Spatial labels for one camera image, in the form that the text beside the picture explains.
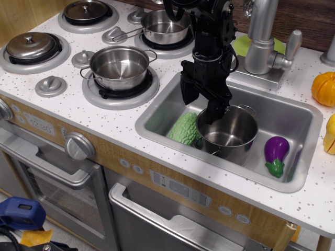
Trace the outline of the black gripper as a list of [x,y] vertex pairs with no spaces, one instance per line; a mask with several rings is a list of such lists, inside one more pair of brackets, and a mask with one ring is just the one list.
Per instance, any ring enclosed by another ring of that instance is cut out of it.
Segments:
[[220,120],[230,110],[232,94],[227,87],[226,79],[230,74],[232,53],[224,52],[215,60],[195,59],[193,62],[181,62],[181,93],[183,102],[188,105],[199,95],[208,100],[205,112],[207,124]]

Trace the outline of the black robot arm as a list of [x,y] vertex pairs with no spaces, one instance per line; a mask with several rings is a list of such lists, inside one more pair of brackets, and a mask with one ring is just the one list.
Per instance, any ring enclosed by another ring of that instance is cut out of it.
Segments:
[[163,4],[174,22],[180,21],[189,10],[195,40],[194,60],[181,63],[181,92],[185,104],[200,95],[208,100],[206,123],[212,124],[229,111],[232,99],[226,79],[236,70],[231,66],[236,56],[231,45],[237,31],[233,23],[234,6],[231,1],[164,1]]

